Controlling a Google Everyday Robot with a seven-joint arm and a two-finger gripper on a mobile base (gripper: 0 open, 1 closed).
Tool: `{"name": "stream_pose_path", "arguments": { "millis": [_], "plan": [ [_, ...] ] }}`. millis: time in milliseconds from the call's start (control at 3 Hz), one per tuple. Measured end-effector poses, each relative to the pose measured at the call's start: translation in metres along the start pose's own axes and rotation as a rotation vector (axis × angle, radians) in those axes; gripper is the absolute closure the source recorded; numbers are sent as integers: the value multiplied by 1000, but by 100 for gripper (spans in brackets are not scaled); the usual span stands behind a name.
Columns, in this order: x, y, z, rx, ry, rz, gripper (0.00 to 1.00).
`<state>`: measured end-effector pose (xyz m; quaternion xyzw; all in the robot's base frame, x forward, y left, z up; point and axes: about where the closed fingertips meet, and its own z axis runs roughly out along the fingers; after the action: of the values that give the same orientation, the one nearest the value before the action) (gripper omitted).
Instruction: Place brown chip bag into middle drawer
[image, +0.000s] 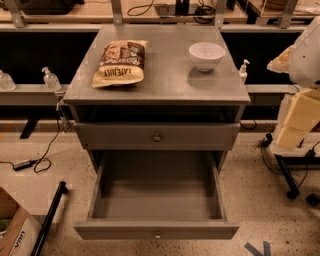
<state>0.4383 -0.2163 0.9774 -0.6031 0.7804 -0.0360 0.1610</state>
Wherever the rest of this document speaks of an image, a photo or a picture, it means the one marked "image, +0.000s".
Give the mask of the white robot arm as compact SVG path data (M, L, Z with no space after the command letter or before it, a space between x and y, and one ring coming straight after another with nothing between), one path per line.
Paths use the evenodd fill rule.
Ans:
M295 149L320 122L320 17L317 16L293 45L267 65L269 71L287 73L302 89L291 99L276 145Z

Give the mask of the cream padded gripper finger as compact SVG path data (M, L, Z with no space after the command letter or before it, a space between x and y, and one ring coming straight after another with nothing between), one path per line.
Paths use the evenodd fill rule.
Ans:
M275 73L289 74L292 69L292 60L295 47L293 45L287 47L280 55L271 60L267 69Z
M320 122L320 91L302 89L286 94L281 102L275 146L295 150L305 136Z

